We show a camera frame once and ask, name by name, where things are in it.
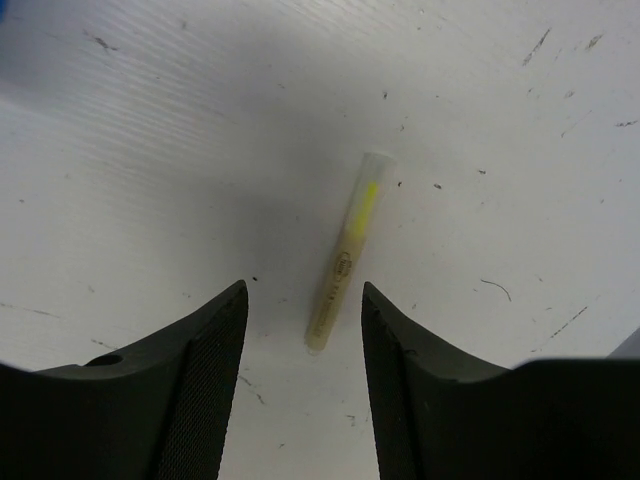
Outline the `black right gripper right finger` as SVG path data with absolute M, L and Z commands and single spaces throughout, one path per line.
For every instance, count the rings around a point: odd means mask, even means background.
M 383 479 L 635 479 L 639 363 L 477 358 L 363 288 L 362 341 Z

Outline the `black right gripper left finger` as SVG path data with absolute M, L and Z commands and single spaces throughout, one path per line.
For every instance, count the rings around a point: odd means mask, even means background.
M 214 479 L 248 320 L 236 282 L 84 365 L 1 369 L 5 479 Z

